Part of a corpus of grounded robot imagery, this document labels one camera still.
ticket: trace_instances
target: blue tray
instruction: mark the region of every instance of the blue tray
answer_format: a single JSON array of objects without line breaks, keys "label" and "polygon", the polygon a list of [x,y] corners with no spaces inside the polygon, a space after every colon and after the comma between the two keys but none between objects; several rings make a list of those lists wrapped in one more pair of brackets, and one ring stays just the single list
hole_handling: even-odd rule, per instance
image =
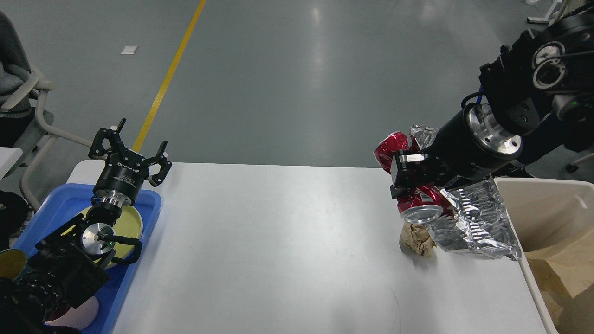
[{"label": "blue tray", "polygon": [[[14,248],[19,248],[28,257],[35,254],[35,244],[77,213],[88,207],[93,186],[86,184],[64,184],[54,189],[43,202],[29,225],[18,239]],[[151,190],[141,190],[134,207],[143,219],[140,236],[145,247],[161,211],[161,197]],[[128,266],[114,266],[107,269],[109,281],[95,294],[99,300],[99,313],[84,334],[108,334],[124,303],[138,262]]]}]

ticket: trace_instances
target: white table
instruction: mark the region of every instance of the white table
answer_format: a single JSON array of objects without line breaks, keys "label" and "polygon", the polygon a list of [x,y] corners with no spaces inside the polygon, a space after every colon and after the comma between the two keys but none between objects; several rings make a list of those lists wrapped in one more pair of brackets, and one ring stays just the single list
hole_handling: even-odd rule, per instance
[{"label": "white table", "polygon": [[0,147],[0,178],[3,178],[8,171],[18,161],[18,158],[23,155],[21,149],[13,147]]},{"label": "white table", "polygon": [[[102,168],[81,162],[68,182]],[[403,253],[389,182],[379,168],[174,163],[113,333],[545,332],[517,262]]]}]

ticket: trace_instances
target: yellow plate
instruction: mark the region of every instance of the yellow plate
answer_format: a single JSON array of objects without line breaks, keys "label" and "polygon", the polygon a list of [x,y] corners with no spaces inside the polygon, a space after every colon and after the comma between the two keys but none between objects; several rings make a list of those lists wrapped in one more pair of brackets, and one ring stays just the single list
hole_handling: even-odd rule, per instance
[{"label": "yellow plate", "polygon": [[[91,207],[88,207],[79,213],[82,213],[86,216],[89,209],[91,209]],[[119,217],[118,220],[115,221],[115,225],[113,226],[113,231],[115,232],[115,234],[122,235],[123,237],[140,239],[142,230],[143,219],[140,216],[138,210],[136,210],[136,208],[133,206],[122,207],[122,215]],[[115,255],[117,257],[119,257],[120,259],[124,259],[130,253],[132,253],[134,246],[116,243],[113,249],[115,249]],[[107,268],[111,268],[114,265],[115,263],[111,262],[108,264]]]},{"label": "yellow plate", "polygon": [[21,250],[11,248],[0,251],[0,278],[14,280],[26,264],[27,256]]}]

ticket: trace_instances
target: red soda can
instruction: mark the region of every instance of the red soda can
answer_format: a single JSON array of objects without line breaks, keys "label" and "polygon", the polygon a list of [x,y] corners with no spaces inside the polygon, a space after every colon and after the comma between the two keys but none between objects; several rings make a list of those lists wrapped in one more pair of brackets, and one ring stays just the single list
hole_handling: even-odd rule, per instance
[{"label": "red soda can", "polygon": [[430,223],[443,215],[450,215],[450,203],[433,183],[420,185],[398,198],[400,217],[407,223]]}]

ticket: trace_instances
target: black cable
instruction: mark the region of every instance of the black cable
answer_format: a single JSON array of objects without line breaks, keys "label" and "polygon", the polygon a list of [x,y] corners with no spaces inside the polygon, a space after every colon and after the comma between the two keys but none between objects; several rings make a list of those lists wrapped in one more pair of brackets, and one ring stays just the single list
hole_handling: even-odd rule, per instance
[{"label": "black cable", "polygon": [[112,262],[116,264],[133,264],[134,262],[138,261],[140,258],[140,253],[142,252],[143,243],[136,239],[130,237],[123,237],[121,235],[103,235],[102,237],[98,238],[98,240],[105,240],[105,241],[114,241],[119,242],[123,245],[132,245],[134,246],[134,253],[131,259],[125,260],[119,257],[113,257]]},{"label": "black cable", "polygon": [[472,93],[469,96],[466,96],[465,98],[462,99],[462,103],[460,104],[460,106],[462,107],[462,109],[466,108],[466,102],[468,102],[468,100],[472,99],[473,97],[479,97],[484,95],[483,92],[476,92],[476,93]]},{"label": "black cable", "polygon": [[578,53],[568,53],[566,55],[553,56],[553,57],[546,58],[540,64],[542,64],[543,62],[545,62],[547,60],[551,60],[551,59],[566,59],[566,58],[575,58],[575,57],[588,56],[588,55],[594,55],[594,51],[585,51],[585,52],[578,52]]},{"label": "black cable", "polygon": [[575,10],[572,10],[572,11],[566,13],[565,14],[565,17],[573,16],[573,15],[576,15],[576,14],[581,14],[581,13],[584,13],[584,12],[590,12],[592,10],[594,10],[594,2],[590,2],[590,3],[585,4],[585,5],[583,5],[583,6],[579,7],[579,8],[576,8]]}]

